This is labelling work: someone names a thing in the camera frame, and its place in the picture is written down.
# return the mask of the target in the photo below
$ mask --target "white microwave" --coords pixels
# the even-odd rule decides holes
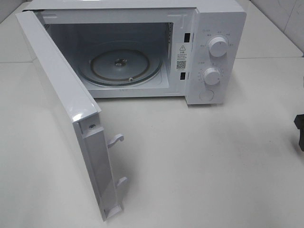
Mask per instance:
[[[94,98],[224,100],[246,13],[234,0],[33,0],[17,14],[50,107],[82,151],[103,220],[121,211]]]

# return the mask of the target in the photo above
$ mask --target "microwave door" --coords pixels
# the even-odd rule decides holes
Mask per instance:
[[[49,105],[63,132],[78,140],[103,220],[121,211],[98,104],[32,11],[16,14]]]

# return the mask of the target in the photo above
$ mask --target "control panel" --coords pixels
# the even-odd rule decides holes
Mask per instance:
[[[237,54],[246,13],[201,13],[193,42],[188,104],[220,104]]]

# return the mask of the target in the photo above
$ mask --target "white wall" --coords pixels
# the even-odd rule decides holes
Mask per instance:
[[[304,52],[304,0],[251,0]]]
[[[0,0],[0,22],[25,0]]]
[[[237,0],[237,2],[243,7],[243,9],[247,12],[249,7],[249,0]]]

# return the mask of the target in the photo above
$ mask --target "white knob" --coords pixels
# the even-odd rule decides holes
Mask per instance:
[[[209,42],[209,52],[214,57],[221,57],[227,52],[228,44],[225,38],[215,37]]]
[[[215,85],[220,81],[221,74],[216,68],[209,68],[204,72],[204,81],[207,85]]]

